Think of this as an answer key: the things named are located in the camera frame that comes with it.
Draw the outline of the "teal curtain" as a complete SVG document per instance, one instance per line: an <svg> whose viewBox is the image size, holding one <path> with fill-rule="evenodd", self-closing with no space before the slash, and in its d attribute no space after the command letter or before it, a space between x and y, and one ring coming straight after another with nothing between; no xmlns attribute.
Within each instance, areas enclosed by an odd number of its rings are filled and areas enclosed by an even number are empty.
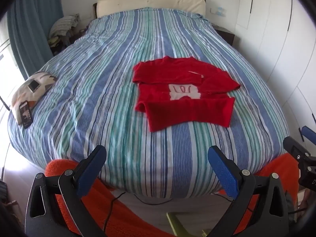
<svg viewBox="0 0 316 237"><path fill-rule="evenodd" d="M8 36L16 64L24 79L53 57L49 33L63 17L61 0L15 0L7 11Z"/></svg>

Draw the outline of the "wall socket with plug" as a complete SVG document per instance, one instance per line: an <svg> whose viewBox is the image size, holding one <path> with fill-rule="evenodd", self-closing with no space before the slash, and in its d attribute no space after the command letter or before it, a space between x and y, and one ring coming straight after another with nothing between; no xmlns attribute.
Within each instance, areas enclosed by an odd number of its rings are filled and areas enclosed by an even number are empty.
<svg viewBox="0 0 316 237"><path fill-rule="evenodd" d="M210 13L219 17L225 17L226 16L226 10L222 7L217 8L210 8Z"/></svg>

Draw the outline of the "cream padded headboard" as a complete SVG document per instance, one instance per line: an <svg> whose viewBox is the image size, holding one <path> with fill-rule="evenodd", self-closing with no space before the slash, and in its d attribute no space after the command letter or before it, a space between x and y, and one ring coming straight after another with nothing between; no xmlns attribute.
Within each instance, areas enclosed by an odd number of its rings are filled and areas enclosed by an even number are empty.
<svg viewBox="0 0 316 237"><path fill-rule="evenodd" d="M93 4L96 18L141 8L176 9L206 15L206 0L99 0Z"/></svg>

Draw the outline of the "green plastic object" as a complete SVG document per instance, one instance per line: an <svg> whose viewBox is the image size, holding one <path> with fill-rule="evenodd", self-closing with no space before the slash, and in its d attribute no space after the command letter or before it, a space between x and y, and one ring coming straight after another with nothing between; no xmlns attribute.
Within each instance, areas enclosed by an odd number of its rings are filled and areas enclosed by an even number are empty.
<svg viewBox="0 0 316 237"><path fill-rule="evenodd" d="M189 233L187 229L183 226L181 221L178 219L177 215L184 215L186 212L167 212L166 217L169 221L169 225L173 231L174 236L181 237L194 237L193 234Z"/></svg>

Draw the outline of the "white wardrobe doors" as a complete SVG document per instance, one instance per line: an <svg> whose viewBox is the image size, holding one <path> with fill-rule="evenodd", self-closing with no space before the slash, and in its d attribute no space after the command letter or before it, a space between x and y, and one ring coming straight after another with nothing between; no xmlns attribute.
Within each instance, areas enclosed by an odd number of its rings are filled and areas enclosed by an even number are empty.
<svg viewBox="0 0 316 237"><path fill-rule="evenodd" d="M315 130L315 25L299 0L239 0L235 46L282 107L290 134Z"/></svg>

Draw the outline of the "red knit sweater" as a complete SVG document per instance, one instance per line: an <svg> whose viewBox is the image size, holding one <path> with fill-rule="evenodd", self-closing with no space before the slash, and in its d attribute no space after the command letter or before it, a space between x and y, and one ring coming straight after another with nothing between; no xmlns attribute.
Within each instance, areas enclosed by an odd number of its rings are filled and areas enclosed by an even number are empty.
<svg viewBox="0 0 316 237"><path fill-rule="evenodd" d="M139 96L135 110L147 116L150 131L197 121L229 127L240 88L228 72L193 57L140 62L133 68Z"/></svg>

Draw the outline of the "dark wooden nightstand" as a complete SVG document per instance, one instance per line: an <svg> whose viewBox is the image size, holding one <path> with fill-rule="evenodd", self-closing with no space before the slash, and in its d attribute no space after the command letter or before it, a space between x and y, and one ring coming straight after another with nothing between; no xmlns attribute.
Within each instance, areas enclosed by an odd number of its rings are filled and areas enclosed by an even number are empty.
<svg viewBox="0 0 316 237"><path fill-rule="evenodd" d="M217 34L224 39L229 45L233 46L233 41L235 38L235 34L231 31L227 30L224 27L220 27L218 25L212 24L213 29L217 32Z"/></svg>

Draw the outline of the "patterned beige cushion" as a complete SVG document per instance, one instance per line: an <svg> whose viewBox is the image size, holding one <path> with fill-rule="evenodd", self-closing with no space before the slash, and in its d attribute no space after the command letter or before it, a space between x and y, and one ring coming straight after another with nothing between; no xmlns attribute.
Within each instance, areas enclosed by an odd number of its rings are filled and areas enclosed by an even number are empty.
<svg viewBox="0 0 316 237"><path fill-rule="evenodd" d="M32 93L28 89L28 84L36 80L40 83L40 87ZM21 125L21 117L19 106L22 102L27 101L30 109L34 108L38 101L48 90L56 83L57 78L46 72L36 72L31 75L14 93L11 101L11 111L18 125Z"/></svg>

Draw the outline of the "pile of folded clothes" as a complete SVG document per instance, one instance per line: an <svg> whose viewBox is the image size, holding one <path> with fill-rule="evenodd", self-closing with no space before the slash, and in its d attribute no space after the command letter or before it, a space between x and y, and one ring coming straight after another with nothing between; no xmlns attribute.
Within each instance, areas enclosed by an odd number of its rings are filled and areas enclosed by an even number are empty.
<svg viewBox="0 0 316 237"><path fill-rule="evenodd" d="M48 35L48 44L54 56L71 45L74 30L79 23L80 14L71 14L53 24Z"/></svg>

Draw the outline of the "striped blue green bedspread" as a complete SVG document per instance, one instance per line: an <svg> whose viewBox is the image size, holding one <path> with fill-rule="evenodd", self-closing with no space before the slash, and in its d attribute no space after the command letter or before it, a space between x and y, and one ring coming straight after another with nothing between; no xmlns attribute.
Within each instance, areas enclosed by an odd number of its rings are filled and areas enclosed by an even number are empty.
<svg viewBox="0 0 316 237"><path fill-rule="evenodd" d="M190 198L220 189L211 146L251 172L284 153L289 130L275 97L199 14L143 8L103 16L41 72L56 82L28 128L10 115L8 134L42 168L79 162L102 145L108 185Z"/></svg>

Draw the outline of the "black smartphone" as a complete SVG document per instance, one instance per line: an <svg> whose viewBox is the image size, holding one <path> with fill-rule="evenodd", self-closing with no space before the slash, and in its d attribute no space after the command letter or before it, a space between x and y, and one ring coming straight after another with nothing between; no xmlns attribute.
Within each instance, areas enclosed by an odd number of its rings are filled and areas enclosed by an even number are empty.
<svg viewBox="0 0 316 237"><path fill-rule="evenodd" d="M32 112L27 101L20 104L19 112L23 128L27 129L33 123Z"/></svg>

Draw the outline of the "small silver phone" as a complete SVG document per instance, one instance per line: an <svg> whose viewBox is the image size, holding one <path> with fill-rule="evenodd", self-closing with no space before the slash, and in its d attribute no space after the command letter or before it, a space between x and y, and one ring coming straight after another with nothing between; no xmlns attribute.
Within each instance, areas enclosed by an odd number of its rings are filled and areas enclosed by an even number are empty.
<svg viewBox="0 0 316 237"><path fill-rule="evenodd" d="M33 80L28 84L28 89L34 93L38 88L40 87L40 83L37 82L36 80Z"/></svg>

